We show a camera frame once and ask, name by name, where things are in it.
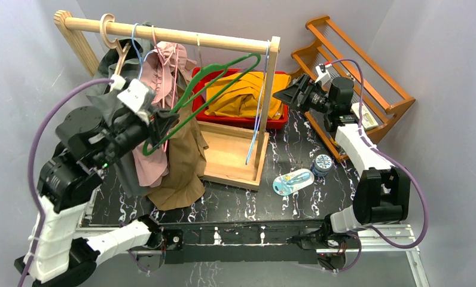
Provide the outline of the yellow pleated skirt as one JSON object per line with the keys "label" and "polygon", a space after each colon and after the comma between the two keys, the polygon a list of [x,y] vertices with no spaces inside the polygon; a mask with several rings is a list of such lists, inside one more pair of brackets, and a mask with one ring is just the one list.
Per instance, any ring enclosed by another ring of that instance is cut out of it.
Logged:
{"label": "yellow pleated skirt", "polygon": [[[206,89],[206,99],[214,97],[228,83],[232,82],[240,73],[222,77]],[[212,101],[205,114],[209,116],[254,118],[257,113],[258,99],[262,87],[263,73],[249,72],[226,89],[219,97]],[[287,74],[275,74],[273,93],[283,90],[291,83]],[[283,114],[282,102],[271,98],[268,118],[278,120]]]}

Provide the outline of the light blue wire hanger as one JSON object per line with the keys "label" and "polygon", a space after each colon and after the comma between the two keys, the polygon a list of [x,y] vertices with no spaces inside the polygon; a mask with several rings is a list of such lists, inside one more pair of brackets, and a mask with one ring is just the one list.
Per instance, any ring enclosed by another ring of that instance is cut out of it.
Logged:
{"label": "light blue wire hanger", "polygon": [[256,141],[258,131],[259,131],[259,127],[260,127],[260,116],[262,116],[262,113],[263,113],[261,104],[262,104],[262,99],[263,99],[264,89],[265,89],[265,84],[266,84],[267,64],[268,64],[270,47],[271,47],[271,41],[268,40],[267,43],[268,43],[268,45],[267,45],[267,50],[266,50],[265,59],[264,59],[264,69],[263,69],[263,77],[262,77],[262,82],[261,82],[261,90],[259,92],[258,105],[257,105],[257,108],[256,108],[256,114],[255,114],[255,118],[254,118],[253,135],[252,135],[252,139],[251,139],[251,142],[250,142],[250,145],[249,145],[248,153],[246,155],[245,165],[248,165],[249,162],[250,162],[250,158],[251,158],[252,151],[253,151],[253,148],[254,148],[254,143]]}

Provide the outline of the green plastic hanger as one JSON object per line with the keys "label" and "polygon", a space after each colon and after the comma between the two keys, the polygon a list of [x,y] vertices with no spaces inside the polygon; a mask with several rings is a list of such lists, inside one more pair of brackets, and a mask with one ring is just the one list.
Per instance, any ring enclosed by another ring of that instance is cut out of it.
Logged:
{"label": "green plastic hanger", "polygon": [[[171,132],[169,132],[167,135],[164,136],[161,140],[159,140],[158,143],[152,146],[151,149],[148,148],[148,143],[145,141],[143,147],[142,147],[142,154],[147,156],[151,155],[154,151],[156,151],[159,147],[161,147],[166,141],[168,141],[172,136],[174,136],[181,128],[183,128],[190,120],[192,120],[199,112],[201,112],[204,108],[206,108],[210,103],[212,103],[217,97],[223,94],[232,84],[237,82],[241,77],[246,75],[248,72],[252,71],[255,67],[258,66],[258,64],[261,61],[261,55],[258,53],[249,53],[246,56],[239,57],[235,60],[232,60],[226,64],[217,64],[213,63],[208,66],[205,66],[204,68],[201,68],[201,70],[193,76],[193,79],[190,81],[190,83],[187,85],[187,88],[184,92],[184,94],[179,98],[178,103],[171,109],[170,113],[171,114],[178,114],[178,111],[186,107],[188,104],[192,103],[201,93],[206,91],[210,86],[212,86],[218,79],[222,78],[225,73],[228,71],[229,67],[238,64],[248,58],[255,58],[256,61],[254,64],[249,66],[247,69],[245,69],[241,74],[239,74],[234,80],[232,80],[230,83],[228,83],[225,87],[223,87],[220,91],[218,91],[214,96],[207,98],[205,103],[201,105],[195,112],[190,114],[182,123],[180,123],[178,126],[176,126]],[[195,86],[206,76],[208,76],[211,73],[221,71],[221,73],[215,77],[212,81],[208,82],[203,88],[201,88],[197,93],[193,93],[193,90]]]}

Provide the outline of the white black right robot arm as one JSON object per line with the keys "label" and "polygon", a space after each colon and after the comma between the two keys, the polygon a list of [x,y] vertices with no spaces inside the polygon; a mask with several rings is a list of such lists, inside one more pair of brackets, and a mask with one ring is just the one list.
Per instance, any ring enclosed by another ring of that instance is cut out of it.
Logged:
{"label": "white black right robot arm", "polygon": [[325,129],[359,173],[352,205],[327,215],[320,229],[294,240],[310,239],[335,248],[350,237],[350,231],[407,218],[411,181],[399,167],[372,150],[351,110],[353,95],[354,82],[349,78],[334,78],[329,91],[324,91],[322,84],[308,75],[273,94],[291,109],[322,113]]}

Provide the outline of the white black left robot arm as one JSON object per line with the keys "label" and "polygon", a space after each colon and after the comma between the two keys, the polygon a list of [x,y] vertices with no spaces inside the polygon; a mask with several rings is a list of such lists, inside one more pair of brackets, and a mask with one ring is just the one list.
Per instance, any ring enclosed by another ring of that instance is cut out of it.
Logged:
{"label": "white black left robot arm", "polygon": [[56,127],[57,152],[43,165],[30,188],[39,209],[29,252],[15,268],[34,286],[78,286],[106,260],[137,247],[177,250],[182,233],[163,228],[148,215],[110,232],[75,237],[94,190],[102,184],[99,171],[118,162],[147,139],[161,139],[178,115],[154,108],[134,114],[119,109],[116,125],[107,125],[93,106],[71,111]]}

